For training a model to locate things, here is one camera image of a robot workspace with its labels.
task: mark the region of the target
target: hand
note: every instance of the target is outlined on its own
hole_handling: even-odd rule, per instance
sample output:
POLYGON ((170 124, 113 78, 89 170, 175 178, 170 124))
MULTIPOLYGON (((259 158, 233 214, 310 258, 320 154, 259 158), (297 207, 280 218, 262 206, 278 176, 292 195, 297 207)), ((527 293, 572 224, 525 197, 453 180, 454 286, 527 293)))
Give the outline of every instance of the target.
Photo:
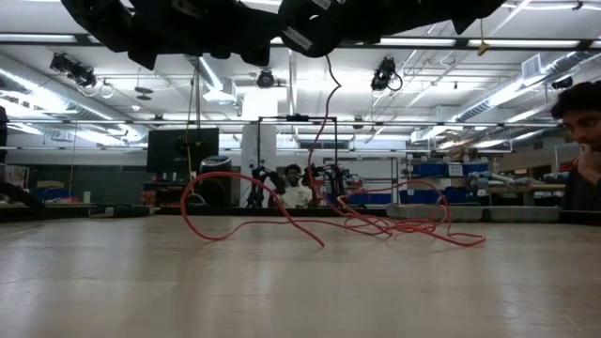
POLYGON ((591 146, 583 145, 578 157, 578 172, 593 184, 601 179, 601 153, 591 150, 591 146))

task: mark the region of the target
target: black frame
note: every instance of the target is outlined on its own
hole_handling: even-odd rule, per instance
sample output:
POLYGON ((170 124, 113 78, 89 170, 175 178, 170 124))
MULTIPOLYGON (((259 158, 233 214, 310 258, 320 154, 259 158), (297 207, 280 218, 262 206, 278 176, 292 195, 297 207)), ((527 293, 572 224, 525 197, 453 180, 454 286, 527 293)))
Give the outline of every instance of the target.
MULTIPOLYGON (((264 119, 277 119, 277 120, 288 120, 290 118, 295 118, 295 115, 279 115, 279 116, 271 116, 271 117, 259 117, 256 122, 256 165, 261 165, 261 122, 264 119)), ((302 119, 308 119, 309 121, 323 121, 331 120, 334 123, 334 164, 338 166, 338 118, 333 116, 301 116, 302 119)))

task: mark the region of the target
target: red wire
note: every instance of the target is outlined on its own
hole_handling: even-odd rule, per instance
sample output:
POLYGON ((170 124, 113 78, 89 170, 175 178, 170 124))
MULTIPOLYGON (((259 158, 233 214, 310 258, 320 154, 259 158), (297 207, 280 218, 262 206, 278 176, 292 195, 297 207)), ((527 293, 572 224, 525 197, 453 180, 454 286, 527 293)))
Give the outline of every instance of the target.
MULTIPOLYGON (((330 72, 330 76, 333 78, 333 80, 336 82, 336 87, 333 89, 333 91, 330 93, 330 95, 328 96, 328 99, 326 101, 326 114, 324 116, 324 120, 323 123, 321 124, 321 128, 319 129, 319 132, 316 135, 316 139, 314 141, 314 144, 317 143, 317 141, 319 140, 319 136, 321 135, 321 133, 324 131, 325 127, 326 127, 326 123, 328 121, 328 117, 330 115, 330 101, 331 98, 333 97, 334 93, 340 89, 342 86, 340 85, 340 83, 338 83, 338 81, 336 80, 336 78, 333 76, 332 70, 331 70, 331 61, 330 58, 326 56, 326 59, 328 61, 328 68, 329 68, 329 72, 330 72)), ((308 158, 308 167, 311 168, 311 163, 312 163, 312 158, 313 158, 313 148, 311 148, 309 150, 309 158, 308 158)), ((319 243, 319 245, 321 245, 322 247, 325 246, 324 242, 319 239, 319 237, 317 235, 315 235, 314 233, 312 233, 311 231, 305 229, 304 227, 300 226, 299 223, 319 223, 319 224, 326 224, 326 225, 330 225, 330 226, 334 226, 334 227, 338 227, 341 229, 345 229, 348 231, 352 231, 358 234, 362 234, 362 235, 366 235, 366 236, 371 236, 371 237, 376 237, 379 235, 387 235, 387 237, 391 237, 394 233, 394 231, 399 232, 399 233, 422 233, 422 234, 426 234, 428 236, 431 236, 433 238, 436 239, 440 239, 440 240, 444 240, 446 242, 452 243, 454 245, 458 245, 461 247, 471 247, 474 245, 478 245, 482 242, 484 242, 486 240, 485 237, 480 236, 480 235, 473 235, 473 234, 467 234, 467 233, 453 233, 451 231, 451 228, 453 226, 453 221, 451 220, 451 215, 449 213, 449 204, 447 203, 446 198, 444 197, 444 195, 442 194, 442 192, 440 192, 438 189, 436 189, 433 185, 431 185, 428 182, 424 182, 424 181, 406 181, 406 182, 400 182, 400 183, 396 183, 394 185, 392 185, 390 188, 384 188, 384 189, 372 189, 372 190, 367 190, 367 191, 359 191, 359 192, 352 192, 349 193, 347 195, 344 196, 339 196, 338 197, 338 202, 340 203, 340 205, 347 211, 344 212, 342 209, 338 208, 337 206, 335 206, 329 199, 325 198, 323 196, 323 193, 321 193, 321 190, 317 187, 316 183, 315 183, 315 179, 313 177, 313 173, 311 170, 307 170, 308 173, 308 177, 309 177, 309 186, 314 190, 314 192, 316 193, 316 196, 321 199, 324 200, 326 202, 326 204, 328 205, 328 207, 330 207, 336 214, 338 214, 341 217, 345 217, 345 222, 343 224, 340 223, 334 223, 334 222, 327 222, 327 221, 320 221, 320 220, 294 220, 290 214, 288 213, 288 211, 285 209, 284 205, 282 204, 282 202, 280 201, 279 197, 277 196, 277 194, 268 186, 266 186, 265 184, 261 183, 259 180, 256 180, 252 177, 247 177, 245 175, 242 174, 238 174, 238 173, 231 173, 231 172, 213 172, 213 173, 207 173, 207 174, 203 174, 197 178, 195 178, 193 181, 191 181, 188 186, 186 187, 186 189, 184 190, 183 194, 181 195, 181 198, 179 200, 179 204, 180 204, 180 208, 181 208, 181 215, 184 218, 184 222, 188 225, 188 227, 190 227, 190 229, 200 238, 206 239, 206 240, 224 240, 226 238, 229 238, 230 236, 234 235, 238 230, 240 230, 240 228, 242 226, 245 225, 249 225, 249 224, 256 224, 256 223, 261 223, 261 224, 278 224, 278 225, 284 225, 284 224, 292 224, 294 227, 296 227, 297 229, 301 230, 303 233, 307 234, 309 237, 311 237, 312 239, 314 239, 317 243, 319 243), (193 223, 191 222, 190 218, 188 217, 188 210, 186 209, 186 197, 188 196, 188 194, 191 192, 192 188, 194 185, 198 184, 199 182, 201 182, 202 180, 208 179, 208 178, 213 178, 213 177, 233 177, 233 178, 239 178, 239 179, 244 179, 244 180, 248 180, 250 182, 252 182, 253 184, 263 188, 263 190, 265 190, 266 192, 268 192, 271 197, 273 197, 273 201, 275 202, 275 204, 277 205, 277 207, 282 211, 282 214, 284 215, 284 217, 287 219, 287 221, 282 221, 282 222, 275 222, 275 221, 248 221, 245 223, 242 223, 238 226, 236 226, 232 231, 230 231, 229 233, 221 236, 221 237, 212 237, 212 236, 208 236, 203 234, 200 230, 198 230, 193 223), (439 206, 444 210, 444 216, 443 218, 438 221, 432 221, 430 218, 434 215, 433 211, 428 219, 409 219, 409 220, 404 220, 404 221, 398 221, 398 220, 392 220, 389 218, 381 218, 381 217, 377 217, 377 216, 368 216, 368 215, 362 215, 361 213, 359 213, 358 211, 356 211, 355 209, 353 209, 352 207, 350 207, 345 200, 347 200, 348 198, 350 198, 353 195, 356 194, 364 194, 364 193, 369 193, 369 192, 386 192, 389 191, 391 189, 394 189, 396 187, 402 187, 404 185, 407 185, 409 183, 414 183, 414 184, 422 184, 425 185, 427 187, 429 187, 430 189, 434 190, 435 192, 437 192, 437 194, 441 197, 441 201, 442 201, 442 205, 439 206), (354 221, 354 220, 360 220, 362 221, 361 224, 356 224, 356 225, 349 225, 348 223, 350 221, 354 221), (446 231, 446 236, 443 235, 439 235, 436 233, 437 227, 440 226, 441 224, 447 223, 447 231, 446 231), (366 228, 366 227, 374 227, 375 230, 374 232, 368 232, 368 231, 363 231, 360 230, 361 228, 366 228), (465 242, 465 241, 460 241, 458 239, 456 239, 457 237, 468 237, 468 238, 477 238, 474 241, 469 241, 469 242, 465 242)))

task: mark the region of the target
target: security camera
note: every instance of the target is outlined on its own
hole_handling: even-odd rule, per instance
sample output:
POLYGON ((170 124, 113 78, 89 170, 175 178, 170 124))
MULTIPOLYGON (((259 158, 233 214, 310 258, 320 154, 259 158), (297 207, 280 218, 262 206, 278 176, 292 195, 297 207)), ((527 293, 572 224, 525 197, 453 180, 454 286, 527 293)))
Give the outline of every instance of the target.
POLYGON ((275 84, 275 78, 271 74, 271 70, 263 69, 256 78, 256 85, 261 89, 267 89, 273 87, 275 84))

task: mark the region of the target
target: red cable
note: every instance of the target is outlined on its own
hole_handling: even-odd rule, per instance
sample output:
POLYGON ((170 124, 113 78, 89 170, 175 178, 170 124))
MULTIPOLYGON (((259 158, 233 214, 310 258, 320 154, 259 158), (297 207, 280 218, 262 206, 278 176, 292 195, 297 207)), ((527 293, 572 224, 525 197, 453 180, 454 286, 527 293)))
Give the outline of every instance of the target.
MULTIPOLYGON (((326 127, 326 123, 328 121, 328 117, 330 115, 330 100, 332 98, 332 96, 334 95, 334 93, 340 89, 342 86, 340 85, 340 83, 338 83, 338 81, 336 80, 336 78, 333 76, 332 70, 331 70, 331 61, 330 58, 326 56, 326 59, 328 60, 328 67, 329 67, 329 72, 330 72, 330 76, 333 78, 333 80, 336 82, 336 87, 333 89, 333 91, 330 93, 330 95, 328 96, 328 99, 326 101, 326 114, 324 116, 324 120, 323 123, 321 124, 321 128, 319 129, 319 132, 316 135, 316 139, 314 141, 314 144, 317 143, 317 141, 319 140, 319 136, 321 135, 321 133, 324 131, 325 127, 326 127)), ((311 168, 311 163, 312 163, 312 158, 313 158, 313 148, 311 148, 309 150, 309 158, 308 158, 308 167, 311 168)), ((207 173, 207 174, 203 174, 197 178, 195 178, 193 181, 191 181, 188 186, 186 187, 186 189, 184 190, 183 194, 181 195, 181 198, 179 200, 180 203, 180 208, 181 208, 181 215, 184 218, 185 223, 188 225, 188 227, 190 227, 190 229, 200 238, 206 239, 206 240, 224 240, 226 238, 229 238, 230 236, 234 235, 242 226, 244 225, 249 225, 249 224, 255 224, 255 223, 262 223, 262 224, 279 224, 279 225, 284 225, 284 224, 292 224, 294 227, 296 227, 297 229, 301 230, 302 232, 304 232, 305 234, 307 234, 309 237, 311 237, 312 239, 314 239, 317 243, 319 243, 319 245, 321 245, 322 247, 325 246, 324 242, 319 239, 318 236, 316 236, 315 234, 313 234, 311 231, 305 229, 304 227, 300 226, 299 223, 320 223, 320 224, 326 224, 326 225, 330 225, 330 226, 334 226, 334 227, 338 227, 338 228, 342 228, 348 231, 352 231, 358 234, 362 234, 362 235, 366 235, 366 236, 370 236, 370 237, 376 237, 379 235, 387 235, 388 238, 391 237, 393 235, 393 232, 399 232, 399 233, 422 233, 422 234, 426 234, 428 236, 431 236, 433 238, 436 239, 440 239, 440 240, 444 240, 446 242, 452 243, 454 245, 458 245, 461 247, 471 247, 474 245, 478 245, 482 242, 484 242, 486 240, 485 237, 480 236, 480 235, 473 235, 473 234, 467 234, 467 233, 453 233, 451 232, 451 227, 453 226, 453 222, 451 220, 451 215, 449 212, 449 204, 447 203, 446 198, 444 197, 444 195, 442 194, 442 192, 440 192, 438 189, 436 189, 433 185, 431 185, 430 183, 424 182, 424 181, 406 181, 406 182, 400 182, 400 183, 396 183, 394 185, 392 185, 390 188, 384 188, 384 189, 372 189, 372 190, 366 190, 366 191, 359 191, 359 192, 352 192, 349 193, 347 195, 344 196, 339 196, 338 197, 338 202, 340 203, 340 205, 347 211, 344 212, 343 210, 341 210, 340 208, 338 208, 337 206, 335 206, 329 199, 325 198, 325 196, 323 195, 323 193, 321 193, 321 190, 317 187, 317 185, 315 184, 315 179, 313 178, 313 173, 311 170, 307 170, 308 173, 308 177, 309 177, 309 186, 311 187, 311 189, 313 189, 313 191, 316 193, 316 196, 319 199, 322 199, 326 202, 326 204, 328 205, 328 207, 330 207, 336 214, 338 214, 341 217, 345 217, 345 222, 344 224, 340 224, 340 223, 334 223, 334 222, 326 222, 326 221, 319 221, 319 220, 294 220, 290 214, 288 213, 288 211, 285 209, 284 205, 282 204, 282 202, 280 201, 279 197, 277 196, 277 194, 268 186, 266 186, 265 184, 263 184, 262 182, 260 182, 259 180, 256 180, 252 177, 247 177, 245 175, 242 174, 237 174, 237 173, 231 173, 231 172, 213 172, 213 173, 207 173), (282 222, 275 222, 275 221, 248 221, 245 223, 242 223, 240 225, 238 225, 237 227, 234 228, 234 230, 230 231, 229 233, 227 233, 224 236, 221 237, 211 237, 208 235, 203 234, 202 232, 200 232, 190 221, 190 218, 188 217, 188 211, 186 209, 186 197, 188 196, 188 194, 190 193, 190 191, 192 190, 193 186, 198 184, 199 182, 201 182, 204 179, 208 179, 208 178, 213 178, 213 177, 234 177, 234 178, 239 178, 239 179, 244 179, 244 180, 248 180, 250 182, 252 182, 253 184, 263 188, 263 190, 267 191, 271 197, 273 197, 273 201, 275 202, 275 204, 277 205, 277 207, 282 211, 282 214, 284 215, 284 217, 286 217, 287 221, 282 221, 282 222), (392 220, 389 218, 380 218, 377 216, 368 216, 368 215, 362 215, 361 213, 359 213, 358 211, 356 211, 355 209, 353 209, 352 207, 350 207, 344 200, 347 200, 348 198, 350 198, 353 195, 356 194, 363 194, 363 193, 369 193, 369 192, 386 192, 389 191, 391 189, 394 189, 396 187, 402 187, 404 185, 407 185, 409 183, 415 183, 415 184, 423 184, 427 187, 429 187, 430 189, 433 189, 440 197, 441 197, 441 201, 442 201, 442 205, 439 207, 442 207, 442 209, 444 210, 444 217, 438 221, 432 221, 429 218, 431 218, 434 215, 433 211, 428 219, 409 219, 409 220, 404 220, 404 221, 397 221, 397 220, 392 220), (363 223, 361 224, 356 224, 356 225, 349 225, 348 223, 350 221, 354 221, 354 220, 360 220, 363 223), (440 226, 441 224, 447 223, 447 233, 446 236, 442 236, 436 233, 436 229, 438 226, 440 226), (372 226, 374 228, 377 229, 377 231, 375 232, 367 232, 367 231, 363 231, 360 230, 361 228, 365 228, 365 227, 369 227, 372 226), (469 237, 469 238, 477 238, 475 241, 470 241, 470 242, 464 242, 464 241, 460 241, 457 240, 456 237, 469 237)))

